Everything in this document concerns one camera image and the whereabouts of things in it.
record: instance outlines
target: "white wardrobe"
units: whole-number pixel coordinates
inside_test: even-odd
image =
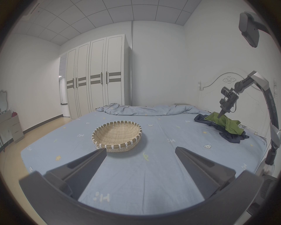
[[[78,46],[67,54],[66,85],[70,117],[104,105],[129,104],[129,45],[124,34]]]

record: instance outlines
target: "green cloth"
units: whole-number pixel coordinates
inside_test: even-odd
[[[220,118],[218,118],[218,115],[219,114],[217,112],[213,112],[211,115],[207,116],[205,120],[213,121],[217,125],[225,127],[225,130],[231,134],[241,135],[243,133],[244,129],[238,127],[240,124],[239,120],[231,120],[225,115],[222,115]]]

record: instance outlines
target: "bamboo basket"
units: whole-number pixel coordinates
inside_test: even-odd
[[[101,125],[92,134],[97,149],[106,148],[107,152],[131,150],[140,141],[141,126],[132,121],[114,121]]]

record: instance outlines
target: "mattress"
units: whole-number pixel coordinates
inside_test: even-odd
[[[140,142],[127,152],[108,152],[78,200],[97,209],[129,215],[169,213],[204,200],[176,156],[177,146],[234,169],[236,177],[243,170],[255,172],[266,153],[263,138],[245,130],[249,139],[230,143],[215,128],[194,121],[196,113],[207,112],[193,106],[183,112],[169,107],[174,106],[159,107],[158,116],[149,116],[148,108],[128,109],[137,109],[140,116],[122,115],[128,110],[121,106],[110,107],[110,112],[94,111],[25,148],[21,152],[23,162],[29,172],[37,170],[43,175],[96,150],[91,136],[98,126],[117,120],[136,122],[142,127]]]

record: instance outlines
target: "navy cloth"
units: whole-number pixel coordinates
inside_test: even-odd
[[[219,130],[220,131],[220,135],[226,139],[227,141],[231,142],[231,143],[240,143],[240,140],[244,140],[244,139],[247,139],[249,138],[248,135],[246,135],[245,131],[243,131],[243,133],[241,135],[238,135],[238,134],[231,134],[229,133],[228,131],[225,130],[224,127],[220,126],[220,125],[217,125],[215,122],[212,122],[212,121],[208,121],[208,120],[205,120],[205,118],[207,117],[208,115],[202,115],[202,114],[198,114],[195,118],[194,118],[194,121],[195,122],[199,122],[199,123],[205,123],[209,126],[212,126],[214,127],[215,129]]]

